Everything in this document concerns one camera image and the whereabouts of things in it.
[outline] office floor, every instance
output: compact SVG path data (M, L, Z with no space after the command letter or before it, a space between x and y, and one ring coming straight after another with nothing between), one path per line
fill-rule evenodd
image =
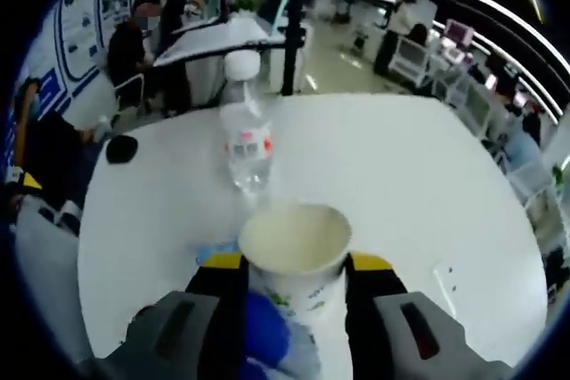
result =
M314 21L303 93L409 93L372 71L372 64L342 46L348 25Z

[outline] blue glove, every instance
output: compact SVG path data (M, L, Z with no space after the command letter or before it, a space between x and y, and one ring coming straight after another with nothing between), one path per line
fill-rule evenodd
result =
M321 363L307 327L287 322L273 302L248 294L242 380L318 379Z

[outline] bottle label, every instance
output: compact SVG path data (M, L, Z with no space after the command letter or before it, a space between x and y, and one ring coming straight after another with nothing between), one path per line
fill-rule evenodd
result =
M224 147L231 160L260 160L271 156L273 143L269 125L228 136Z

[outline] table surface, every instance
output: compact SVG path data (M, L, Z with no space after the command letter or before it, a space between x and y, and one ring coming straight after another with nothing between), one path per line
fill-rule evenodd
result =
M285 36L282 33L270 36L256 18L238 16L223 24L186 31L154 61L154 66L166 66L191 56L261 42L282 43Z
M524 356L546 319L541 254L509 183L459 119L437 101L367 94L278 99L271 114L272 198L339 209L351 248L391 262L481 356ZM79 293L97 357L143 306L185 289L195 244L235 236L255 206L231 184L216 109L131 134L130 164L100 158L81 224ZM323 345L324 378L352 377L343 329L317 337L335 342Z

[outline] plastic water bottle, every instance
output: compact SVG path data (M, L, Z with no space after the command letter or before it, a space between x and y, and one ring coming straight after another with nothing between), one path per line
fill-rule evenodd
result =
M224 150L233 182L244 191L265 187L273 157L271 123L256 88L260 63L255 51L236 51L224 59L228 80L220 111L226 132Z

